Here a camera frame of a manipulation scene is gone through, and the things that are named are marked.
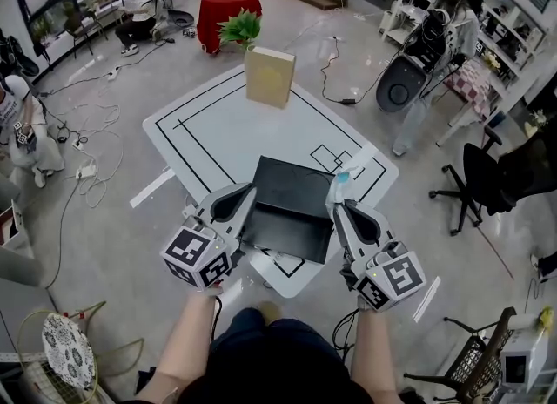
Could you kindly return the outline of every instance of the checkered cloth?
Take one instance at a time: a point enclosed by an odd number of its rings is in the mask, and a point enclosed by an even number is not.
[[[481,64],[469,60],[445,81],[445,85],[462,96],[478,113],[489,115],[489,81]]]

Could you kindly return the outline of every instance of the plastic bag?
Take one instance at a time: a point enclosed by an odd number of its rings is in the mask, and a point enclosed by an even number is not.
[[[332,179],[331,187],[325,199],[325,206],[332,219],[332,211],[337,204],[344,203],[352,197],[352,177],[350,172],[340,172]]]

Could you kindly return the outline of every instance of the red round table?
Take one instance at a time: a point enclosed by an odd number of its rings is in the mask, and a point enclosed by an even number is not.
[[[226,22],[228,17],[236,17],[240,10],[249,10],[261,15],[259,0],[201,0],[199,8],[198,38],[209,54],[218,51],[219,22]]]

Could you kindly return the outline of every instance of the sneaker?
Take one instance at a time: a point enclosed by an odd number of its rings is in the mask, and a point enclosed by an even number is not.
[[[540,259],[534,254],[530,254],[530,263],[532,264],[532,268],[538,273],[538,280],[542,283],[546,281],[546,276],[544,276],[540,270]]]
[[[530,254],[530,263],[535,271],[539,270],[539,260],[534,254]]]
[[[153,42],[158,42],[161,38],[163,38],[163,33],[160,30],[154,30],[152,33]]]
[[[44,180],[44,175],[41,171],[39,171],[36,167],[33,167],[33,173],[35,174],[35,184],[38,188],[42,189],[44,185],[46,185],[46,181]]]
[[[129,56],[133,56],[134,54],[138,54],[138,53],[139,53],[138,46],[133,44],[129,48],[124,48],[120,54],[122,55],[122,57],[129,57]]]

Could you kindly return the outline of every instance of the beige box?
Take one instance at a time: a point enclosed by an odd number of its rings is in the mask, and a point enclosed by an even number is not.
[[[245,53],[245,92],[248,99],[285,108],[296,56],[260,46]]]

